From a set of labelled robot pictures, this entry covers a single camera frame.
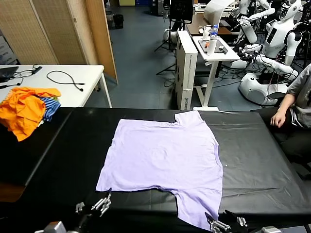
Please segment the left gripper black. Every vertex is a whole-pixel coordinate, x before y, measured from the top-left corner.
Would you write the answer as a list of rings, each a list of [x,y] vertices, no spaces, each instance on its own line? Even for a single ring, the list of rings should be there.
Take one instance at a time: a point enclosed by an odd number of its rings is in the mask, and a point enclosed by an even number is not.
[[[76,204],[75,213],[78,213],[78,218],[71,232],[86,233],[89,223],[100,218],[110,208],[110,197],[111,193],[106,193],[105,197],[100,199],[91,207],[91,210],[88,211],[83,211],[83,208],[85,207],[84,202]]]

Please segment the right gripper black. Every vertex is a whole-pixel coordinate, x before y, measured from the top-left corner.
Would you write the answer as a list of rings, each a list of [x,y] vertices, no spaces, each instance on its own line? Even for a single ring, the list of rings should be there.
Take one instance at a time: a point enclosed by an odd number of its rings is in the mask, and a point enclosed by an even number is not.
[[[261,226],[256,222],[246,222],[244,217],[238,216],[236,213],[225,210],[225,213],[236,222],[229,225],[215,220],[211,215],[205,212],[209,229],[213,233],[257,233],[261,232]]]

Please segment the person hand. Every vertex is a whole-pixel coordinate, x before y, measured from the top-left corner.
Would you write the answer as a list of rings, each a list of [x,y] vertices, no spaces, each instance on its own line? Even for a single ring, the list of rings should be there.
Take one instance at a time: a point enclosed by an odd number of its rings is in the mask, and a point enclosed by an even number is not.
[[[280,128],[286,120],[286,113],[285,112],[276,112],[270,121],[271,126],[276,126]]]

